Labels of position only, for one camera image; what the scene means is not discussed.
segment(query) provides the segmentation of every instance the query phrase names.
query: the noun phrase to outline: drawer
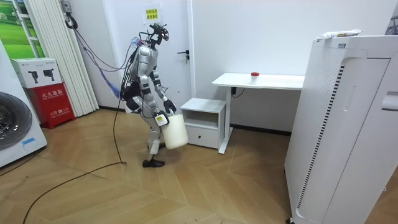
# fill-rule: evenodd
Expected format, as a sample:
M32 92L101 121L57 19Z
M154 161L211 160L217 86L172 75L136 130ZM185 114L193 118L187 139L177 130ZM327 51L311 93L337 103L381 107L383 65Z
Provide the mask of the drawer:
M218 149L218 131L187 127L188 143Z

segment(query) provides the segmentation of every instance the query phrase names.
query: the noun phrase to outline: white appliance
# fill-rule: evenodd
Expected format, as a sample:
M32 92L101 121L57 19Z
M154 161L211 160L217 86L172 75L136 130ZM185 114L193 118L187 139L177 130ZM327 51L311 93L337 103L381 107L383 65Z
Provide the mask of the white appliance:
M47 145L0 41L0 167Z
M314 41L285 161L295 224L366 221L398 165L397 52L398 36Z

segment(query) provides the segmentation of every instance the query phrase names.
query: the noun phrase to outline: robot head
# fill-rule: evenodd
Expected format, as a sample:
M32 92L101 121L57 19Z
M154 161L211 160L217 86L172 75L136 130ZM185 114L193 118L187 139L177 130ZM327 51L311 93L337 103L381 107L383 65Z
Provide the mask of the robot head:
M152 48L155 48L155 45L160 45L160 43L162 43L162 40L169 40L169 32L167 31L166 28L164 28L166 25L161 26L158 24L154 24L154 25L149 25L150 28L152 28L154 30L153 33L148 33L148 32L140 32L139 33L139 38L142 42L146 42L148 44L150 44L150 46ZM141 38L141 34L145 34L148 36L148 38L146 40L142 40Z
M168 41L170 36L169 36L169 32L167 31L165 26L167 26L167 24L164 26L160 26L158 24L149 25L149 27L154 30L154 34L158 35L158 39L159 39L159 37L161 37L164 40Z

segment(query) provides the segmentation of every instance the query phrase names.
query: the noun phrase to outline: curtain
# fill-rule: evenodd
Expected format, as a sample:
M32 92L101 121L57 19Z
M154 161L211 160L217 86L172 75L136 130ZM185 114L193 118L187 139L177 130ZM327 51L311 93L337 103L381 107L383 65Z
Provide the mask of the curtain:
M58 0L24 0L46 57L57 60L75 116L98 109L75 33L65 25Z

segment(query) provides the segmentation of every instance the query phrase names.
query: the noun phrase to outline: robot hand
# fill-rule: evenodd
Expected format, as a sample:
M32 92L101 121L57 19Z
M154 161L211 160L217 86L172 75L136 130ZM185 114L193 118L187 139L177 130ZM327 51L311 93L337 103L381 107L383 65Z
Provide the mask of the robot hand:
M167 113L170 113L170 109L173 111L173 113L177 111L174 103L171 100L166 100L165 102L163 102L163 105Z

